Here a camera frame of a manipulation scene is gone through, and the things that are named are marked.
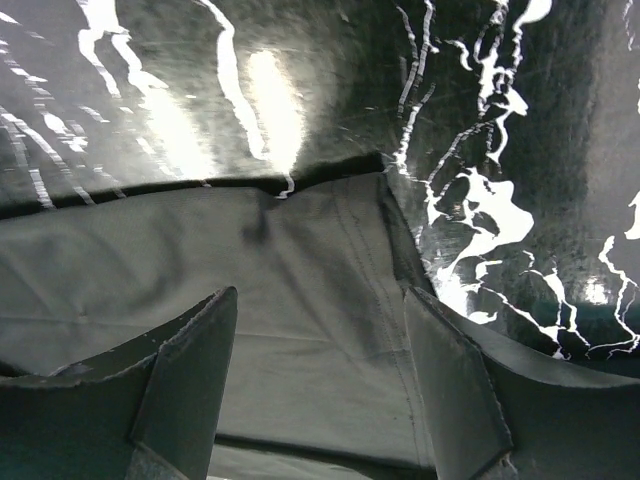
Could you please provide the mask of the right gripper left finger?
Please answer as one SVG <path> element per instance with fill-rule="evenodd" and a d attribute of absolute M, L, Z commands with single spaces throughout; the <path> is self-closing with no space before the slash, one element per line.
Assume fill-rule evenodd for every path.
<path fill-rule="evenodd" d="M 2 478 L 206 478 L 237 299 L 224 288 L 50 375 L 3 362 Z"/>

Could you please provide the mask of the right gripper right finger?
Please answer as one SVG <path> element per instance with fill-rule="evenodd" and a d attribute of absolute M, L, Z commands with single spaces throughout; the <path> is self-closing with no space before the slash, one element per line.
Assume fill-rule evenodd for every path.
<path fill-rule="evenodd" d="M 439 478 L 638 477 L 637 360 L 556 360 L 418 288 L 404 311 Z"/>

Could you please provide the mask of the black t shirt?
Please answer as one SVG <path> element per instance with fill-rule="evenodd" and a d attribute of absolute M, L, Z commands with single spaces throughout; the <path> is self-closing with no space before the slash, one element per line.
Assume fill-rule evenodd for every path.
<path fill-rule="evenodd" d="M 285 200 L 130 196 L 2 221 L 1 364 L 50 375 L 233 287 L 206 477 L 420 479 L 433 448 L 404 303 L 426 286 L 380 172 Z"/>

